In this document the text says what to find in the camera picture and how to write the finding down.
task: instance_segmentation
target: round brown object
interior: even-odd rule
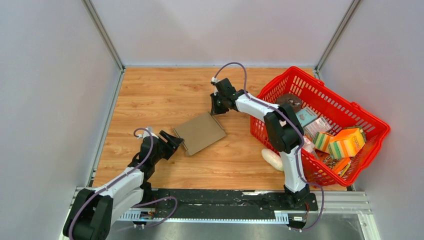
[[[297,113],[301,110],[303,101],[294,94],[286,93],[278,97],[275,100],[275,103],[278,105],[283,105],[285,103],[288,103],[293,108],[294,112]]]

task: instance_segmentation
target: teal box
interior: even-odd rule
[[[304,128],[306,125],[315,121],[315,119],[318,118],[318,115],[309,107],[304,107],[300,111],[296,112],[296,117],[299,119],[302,128]]]

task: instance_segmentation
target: white wall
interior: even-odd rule
[[[92,0],[125,65],[316,65],[352,0]]]
[[[358,178],[381,238],[424,235],[424,1],[363,0],[322,71],[326,84],[391,133]]]
[[[57,239],[119,71],[80,0],[0,3],[0,239]]]

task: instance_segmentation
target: wooden tabletop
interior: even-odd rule
[[[176,127],[211,110],[214,88],[211,78],[218,68],[127,68],[93,182],[99,187],[119,175],[140,151],[133,136],[139,127],[153,127],[175,135]],[[256,96],[286,68],[248,68],[247,91]],[[303,69],[313,74],[311,68]],[[227,67],[218,79],[228,78],[239,90],[244,75],[239,67]],[[227,136],[193,156],[184,147],[166,161],[160,160],[149,179],[153,188],[282,190],[284,174],[261,155],[264,146],[250,134],[247,114],[229,111],[216,115]],[[333,185],[327,191],[345,191]]]

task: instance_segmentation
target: basket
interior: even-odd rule
[[[390,127],[355,102],[348,102],[327,87],[324,82],[313,78],[298,67],[292,66],[269,82],[257,96],[269,103],[275,103],[282,94],[295,94],[302,99],[302,108],[309,107],[331,125],[330,134],[336,135],[345,127],[362,126],[367,142],[359,153],[351,158],[347,172],[340,177],[320,160],[302,149],[301,158],[305,178],[321,186],[339,184],[352,185],[362,170],[367,168],[382,147]],[[267,148],[278,153],[268,141],[264,122],[250,118],[250,133]]]

